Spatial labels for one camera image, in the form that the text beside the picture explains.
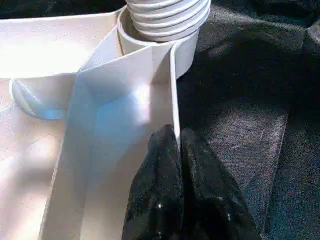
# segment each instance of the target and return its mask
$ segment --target white plastic container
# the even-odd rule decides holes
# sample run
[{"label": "white plastic container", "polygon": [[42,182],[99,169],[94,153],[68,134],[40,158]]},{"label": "white plastic container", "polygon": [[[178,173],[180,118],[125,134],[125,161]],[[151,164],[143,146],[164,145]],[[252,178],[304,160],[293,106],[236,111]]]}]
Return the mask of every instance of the white plastic container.
[{"label": "white plastic container", "polygon": [[0,79],[11,79],[11,96],[25,113],[65,117],[76,73],[115,28],[120,11],[0,20]]},{"label": "white plastic container", "polygon": [[134,4],[127,2],[131,13],[149,15],[155,18],[157,15],[167,18],[182,13],[194,7],[201,0],[163,1],[154,4]]},{"label": "white plastic container", "polygon": [[206,20],[209,17],[210,5],[211,0],[208,1],[206,11],[203,11],[197,19],[191,22],[187,22],[186,24],[181,23],[179,25],[173,26],[169,28],[170,30],[168,31],[160,31],[163,29],[156,29],[156,31],[139,30],[139,28],[135,25],[135,22],[133,22],[133,24],[135,28],[139,31],[139,33],[148,40],[153,40],[156,42],[175,41],[181,38],[185,38],[186,36],[189,36],[195,33],[196,31],[199,31],[201,26],[206,22]]},{"label": "white plastic container", "polygon": [[177,20],[188,20],[195,16],[201,9],[207,5],[208,0],[200,0],[196,5],[187,10],[181,11],[179,13],[166,12],[160,14],[140,14],[130,12],[133,21],[139,25],[153,25],[153,24],[172,24]]},{"label": "white plastic container", "polygon": [[162,19],[162,22],[160,23],[157,23],[155,21],[152,23],[140,23],[137,20],[133,19],[134,25],[138,31],[146,31],[151,33],[165,33],[180,29],[191,23],[196,23],[197,21],[200,22],[206,15],[206,13],[210,11],[209,0],[202,0],[200,3],[201,4],[197,8],[192,9],[192,11],[190,12],[186,11],[179,17],[175,16],[168,19],[165,18]]},{"label": "white plastic container", "polygon": [[124,9],[118,20],[124,56],[76,77],[42,240],[120,240],[151,134],[173,124],[180,139],[176,79],[192,64],[199,32],[143,42],[132,38],[128,16]]}]

